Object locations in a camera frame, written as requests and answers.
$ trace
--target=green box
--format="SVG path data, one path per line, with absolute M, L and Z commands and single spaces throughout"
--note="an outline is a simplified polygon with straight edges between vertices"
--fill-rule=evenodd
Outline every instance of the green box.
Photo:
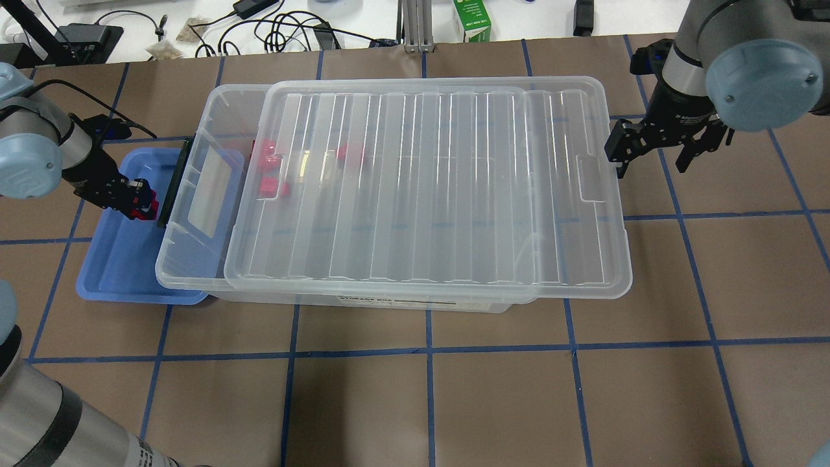
M 453 4 L 464 42 L 489 42 L 493 23 L 484 8 L 484 0 L 453 0 Z

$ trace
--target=silver robot arm segment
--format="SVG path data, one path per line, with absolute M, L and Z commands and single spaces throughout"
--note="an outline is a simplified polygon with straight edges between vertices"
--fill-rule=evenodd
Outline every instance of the silver robot arm segment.
M 676 39 L 638 49 L 631 73 L 657 87 L 643 120 L 614 126 L 608 160 L 622 178 L 638 156 L 682 145 L 685 172 L 735 130 L 830 114 L 830 0 L 691 0 Z
M 155 219 L 159 203 L 147 180 L 122 175 L 86 120 L 66 114 L 32 85 L 0 63 L 0 194 L 42 197 L 63 178 L 96 206 L 129 219 Z

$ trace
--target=label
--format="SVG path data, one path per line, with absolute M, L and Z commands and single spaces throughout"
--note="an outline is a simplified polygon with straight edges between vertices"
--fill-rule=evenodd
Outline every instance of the label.
M 158 452 L 143 440 L 130 434 L 127 436 L 129 448 L 124 467 L 182 467 L 178 462 Z
M 455 0 L 458 31 L 464 42 L 488 42 L 492 22 L 483 0 Z
M 490 303 L 476 302 L 424 302 L 421 300 L 398 300 L 397 298 L 348 297 L 338 296 L 340 302 L 351 307 L 388 307 L 407 310 L 466 310 L 469 312 L 486 312 Z

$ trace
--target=cable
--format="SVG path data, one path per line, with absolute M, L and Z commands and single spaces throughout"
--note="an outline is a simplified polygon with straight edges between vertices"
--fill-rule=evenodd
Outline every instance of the cable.
M 286 23 L 285 19 L 287 18 L 294 20 L 294 23 Z M 303 22 L 300 22 L 297 20 L 296 17 L 294 17 L 290 13 L 284 13 L 282 15 L 275 17 L 274 21 L 279 22 L 279 24 L 271 24 L 271 32 L 267 36 L 265 36 L 265 38 L 259 37 L 259 35 L 256 33 L 256 29 L 261 25 L 261 23 L 257 24 L 256 27 L 254 27 L 254 36 L 256 36 L 256 38 L 262 42 L 262 45 L 265 48 L 265 52 L 283 52 L 287 47 L 288 41 L 291 39 L 298 41 L 303 46 L 303 49 L 309 51 L 311 49 L 311 42 L 309 41 L 308 34 L 305 33 L 305 29 L 303 29 L 300 26 L 313 20 L 314 18 L 309 18 L 304 20 Z M 279 30 L 279 26 L 283 25 L 295 26 L 294 31 L 292 31 L 287 38 L 286 35 L 280 32 Z M 294 37 L 297 31 L 301 31 L 303 33 L 305 44 L 303 44 L 300 39 Z M 274 42 L 274 39 L 278 39 L 279 37 L 282 37 L 282 44 L 280 44 L 279 42 Z
M 63 31 L 61 31 L 61 29 L 55 24 L 55 22 L 51 20 L 51 18 L 49 17 L 49 13 L 47 13 L 46 10 L 43 8 L 43 5 L 41 5 L 41 0 L 35 0 L 35 3 L 37 4 L 37 7 L 41 9 L 41 12 L 43 13 L 43 16 L 47 19 L 47 21 L 55 28 L 57 33 L 60 34 L 61 37 L 63 37 L 63 40 L 66 41 L 66 45 L 69 47 L 69 53 L 74 56 L 75 51 L 72 50 L 72 42 L 69 41 L 69 38 L 66 37 L 66 34 L 64 34 Z
M 199 47 L 197 47 L 197 48 L 196 48 L 196 58 L 198 58 L 198 57 L 199 57 L 199 52 L 201 52 L 201 51 L 202 51 L 202 49 L 205 51 L 205 53 L 207 53 L 207 56 L 208 56 L 208 57 L 214 57 L 214 56 L 216 56 L 216 55 L 217 55 L 217 53 L 216 53 L 216 49 L 214 49 L 214 48 L 213 48 L 213 47 L 211 47 L 211 46 L 210 46 L 207 42 L 205 42 L 205 40 L 204 40 L 204 38 L 202 37 L 202 35 L 201 35 L 201 34 L 199 34 L 199 33 L 196 31 L 196 28 L 197 28 L 197 27 L 203 27 L 203 26 L 213 26 L 214 24 L 216 24 L 216 23 L 218 23 L 218 22 L 220 22 L 220 21 L 222 21 L 222 20 L 228 19 L 229 17 L 232 17 L 232 16 L 233 16 L 233 15 L 235 15 L 235 14 L 237 14 L 237 13 L 236 13 L 236 12 L 230 12 L 230 13 L 228 13 L 227 15 L 225 15 L 225 16 L 223 16 L 223 17 L 220 17 L 220 18 L 217 18 L 217 19 L 215 19 L 215 20 L 213 20 L 213 21 L 211 21 L 211 22 L 203 22 L 203 23 L 201 23 L 201 24 L 188 24 L 188 25 L 187 25 L 187 26 L 190 28 L 190 31 L 192 31 L 192 32 L 193 32 L 193 34 L 195 34 L 195 35 L 196 35 L 196 37 L 198 37 L 198 38 L 199 38 L 199 41 L 202 43 L 202 45 L 200 45 Z
M 156 22 L 150 15 L 142 12 L 136 12 L 135 10 L 114 10 L 112 12 L 107 12 L 101 15 L 100 18 L 96 19 L 95 22 L 92 24 L 100 24 L 101 20 L 108 17 L 109 15 L 114 15 L 117 13 L 123 13 L 128 15 L 139 15 L 149 19 L 153 23 L 153 28 L 155 28 L 155 35 L 159 38 L 159 42 L 164 39 L 164 25 L 167 24 L 167 15 L 161 17 L 161 22 Z
M 305 15 L 309 15 L 309 16 L 313 17 L 314 19 L 319 20 L 320 22 L 326 22 L 323 18 L 321 18 L 321 17 L 319 17 L 319 16 L 315 15 L 314 13 L 312 13 L 312 12 L 304 12 L 304 11 L 294 11 L 294 12 L 288 12 L 288 13 L 281 13 L 280 15 L 277 15 L 277 16 L 275 17 L 275 19 L 273 19 L 273 20 L 271 20 L 271 19 L 261 18 L 261 19 L 250 19 L 250 20 L 240 21 L 240 22 L 237 22 L 237 23 L 233 24 L 232 26 L 230 26 L 228 29 L 226 29 L 226 30 L 222 33 L 222 35 L 221 35 L 221 36 L 220 36 L 220 38 L 219 38 L 219 42 L 217 43 L 218 48 L 219 48 L 219 50 L 222 50 L 222 44 L 225 42 L 225 38 L 227 37 L 228 33 L 230 33 L 230 31 L 232 31 L 233 29 L 235 29 L 235 28 L 237 28 L 237 27 L 240 27 L 240 26 L 242 26 L 242 25 L 244 25 L 244 24 L 256 24 L 257 26 L 260 26 L 261 24 L 271 24 L 271 30 L 272 30 L 272 33 L 271 33 L 271 34 L 269 34 L 269 35 L 268 35 L 268 36 L 266 36 L 265 38 L 263 38 L 263 37 L 259 37 L 259 36 L 257 35 L 257 39 L 259 39 L 260 41 L 263 41 L 263 43 L 265 43 L 265 44 L 266 44 L 266 51 L 267 51 L 267 52 L 272 52 L 272 51 L 269 51 L 267 48 L 268 48 L 268 46 L 270 46 L 270 45 L 274 45 L 274 44 L 273 44 L 273 41 L 271 41 L 270 39 L 274 36 L 274 34 L 273 34 L 274 32 L 279 32 L 279 27 L 280 27 L 280 26 L 294 27 L 294 28 L 295 28 L 295 31 L 296 31 L 296 30 L 298 30 L 298 29 L 300 29 L 300 30 L 302 30 L 302 32 L 303 32 L 303 34 L 304 34 L 304 35 L 305 35 L 305 30 L 306 30 L 306 29 L 315 29 L 315 28 L 317 28 L 317 27 L 318 27 L 318 26 L 308 26 L 308 25 L 305 25 L 305 23 L 306 23 L 306 22 L 308 22 L 309 20 L 304 20 L 303 22 L 299 22 L 299 21 L 297 21 L 297 19 L 293 16 L 295 13 L 296 13 L 296 14 L 305 14 Z M 295 23 L 288 23 L 288 22 L 286 22 L 285 20 L 286 20 L 287 18 L 293 19 L 293 20 L 295 21 Z M 334 32 L 339 32 L 339 33 L 341 33 L 341 34 L 346 34 L 346 35 L 348 35 L 348 36 L 359 37 L 359 38 L 361 38 L 361 39 L 365 39 L 365 40 L 367 40 L 367 41 L 374 41 L 374 40 L 375 40 L 375 39 L 373 39 L 372 37 L 365 36 L 365 35 L 363 35 L 363 34 L 358 34 L 357 32 L 345 31 L 345 30 L 343 30 L 343 29 L 336 29 L 336 28 L 332 28 L 332 27 L 330 27 L 329 29 L 331 30 L 331 32 L 332 32 L 332 33 L 334 33 Z M 309 49 L 310 49 L 310 43 L 309 43 L 309 41 L 308 41 L 308 36 L 307 36 L 307 35 L 305 35 L 305 39 L 306 39 L 306 43 L 308 43 L 308 44 L 309 44 L 309 47 L 307 47 L 307 48 L 309 48 Z M 279 45 L 277 45 L 277 47 L 276 47 L 276 49 L 277 49 L 277 50 L 276 50 L 276 51 L 277 51 L 277 52 L 281 51 L 281 50 L 285 47 L 285 43 L 287 43 L 287 42 L 288 42 L 288 40 L 286 39 L 286 41 L 282 44 L 282 47 L 279 47 Z
M 99 106 L 104 107 L 106 110 L 108 110 L 108 111 L 112 112 L 114 115 L 117 115 L 118 117 L 120 117 L 121 120 L 124 120 L 125 122 L 127 122 L 129 124 L 129 126 L 137 128 L 139 130 L 142 130 L 144 133 L 146 133 L 151 138 L 158 138 L 158 136 L 156 136 L 156 134 L 154 132 L 148 130 L 143 125 L 141 125 L 139 123 L 136 123 L 135 120 L 131 120 L 128 116 L 126 116 L 126 115 L 122 114 L 121 112 L 117 111 L 114 107 L 112 107 L 112 106 L 108 105 L 107 103 L 103 102 L 101 99 L 91 95 L 89 92 L 84 91 L 80 87 L 75 86 L 74 84 L 70 83 L 69 81 L 46 80 L 46 81 L 42 82 L 41 84 L 39 84 L 37 86 L 33 86 L 33 87 L 29 88 L 22 95 L 23 95 L 23 97 L 29 97 L 29 96 L 35 94 L 36 92 L 41 91 L 43 88 L 45 88 L 47 86 L 55 85 L 55 84 L 66 86 L 66 87 L 72 89 L 73 91 L 80 92 L 81 94 L 83 94 L 84 96 L 89 98 L 90 100 L 94 101 Z
M 237 55 L 242 55 L 242 52 L 239 51 L 239 47 L 237 47 L 237 44 L 234 44 L 233 42 L 230 42 L 230 41 L 225 41 L 225 43 L 222 44 L 222 53 L 223 54 L 230 55 L 229 53 L 227 53 L 227 46 L 228 45 L 231 45 L 231 46 L 233 46 L 233 48 L 237 49 Z

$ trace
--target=transparent lid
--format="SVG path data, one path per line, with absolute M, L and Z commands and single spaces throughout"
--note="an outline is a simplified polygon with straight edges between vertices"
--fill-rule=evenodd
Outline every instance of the transparent lid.
M 587 77 L 282 82 L 225 278 L 258 292 L 618 297 L 632 275 L 607 136 Z

